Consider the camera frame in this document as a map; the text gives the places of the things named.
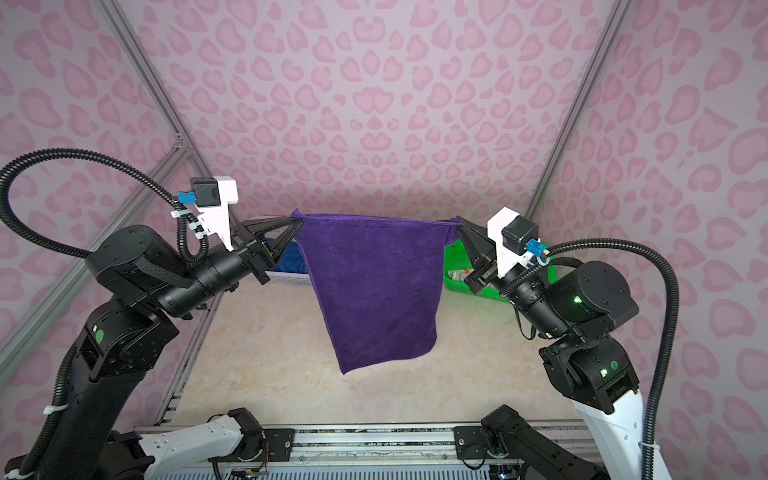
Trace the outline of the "purple towel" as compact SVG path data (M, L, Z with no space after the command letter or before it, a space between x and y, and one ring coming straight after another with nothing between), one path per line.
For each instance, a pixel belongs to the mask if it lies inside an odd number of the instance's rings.
M339 369L429 353L457 221L304 214L296 235Z

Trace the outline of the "blue towel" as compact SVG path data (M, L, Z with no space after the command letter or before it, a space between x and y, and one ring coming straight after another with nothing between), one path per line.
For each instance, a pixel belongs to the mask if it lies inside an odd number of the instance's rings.
M304 255L297 242L290 242L277 265L272 268L274 272L291 274L308 274L308 267Z

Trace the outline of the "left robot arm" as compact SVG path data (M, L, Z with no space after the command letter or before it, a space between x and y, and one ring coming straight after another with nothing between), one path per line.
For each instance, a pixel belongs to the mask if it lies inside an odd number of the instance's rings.
M127 400L178 335L176 319L242 279L266 283L302 226L292 217L241 223L232 247L186 264L153 229L129 226L87 254L111 294L87 318L58 369L51 403L32 449L10 460L9 479L155 479L203 460L249 460L265 450L263 429L238 408L171 434L117 433Z

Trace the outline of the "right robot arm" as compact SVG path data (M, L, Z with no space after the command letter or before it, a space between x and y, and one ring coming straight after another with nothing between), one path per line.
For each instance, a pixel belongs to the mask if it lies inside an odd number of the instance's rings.
M577 410L600 455L590 462L537 431L516 410L500 406L481 421L477 441L459 446L468 460L511 459L518 473L545 479L665 479L668 468L655 439L679 312L676 275L655 250L629 240L595 238L548 246L535 222L510 209L486 226L460 219L457 234L471 264L472 293L495 289L518 317L546 340L539 352L552 387ZM656 370L648 393L614 332L638 315L628 281L602 261L576 258L580 250L632 253L662 276L667 310Z

